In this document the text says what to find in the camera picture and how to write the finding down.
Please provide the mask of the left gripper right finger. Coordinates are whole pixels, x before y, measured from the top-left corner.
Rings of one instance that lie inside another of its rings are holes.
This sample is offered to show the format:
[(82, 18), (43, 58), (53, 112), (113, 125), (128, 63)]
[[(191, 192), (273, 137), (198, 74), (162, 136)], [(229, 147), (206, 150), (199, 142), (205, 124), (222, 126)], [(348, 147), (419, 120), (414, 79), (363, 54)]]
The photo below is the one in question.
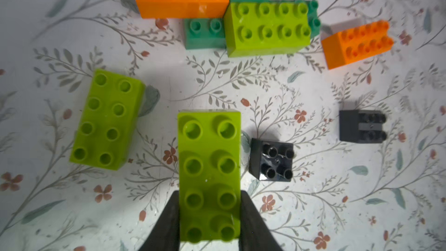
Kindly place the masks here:
[(240, 251), (282, 251), (246, 191), (240, 192)]

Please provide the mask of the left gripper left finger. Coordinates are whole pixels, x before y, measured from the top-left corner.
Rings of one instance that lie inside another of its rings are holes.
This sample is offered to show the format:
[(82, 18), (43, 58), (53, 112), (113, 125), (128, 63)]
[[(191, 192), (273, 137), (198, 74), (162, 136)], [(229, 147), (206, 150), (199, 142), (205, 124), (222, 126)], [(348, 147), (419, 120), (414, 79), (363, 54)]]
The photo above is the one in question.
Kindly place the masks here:
[(179, 251), (180, 194), (174, 191), (139, 251)]

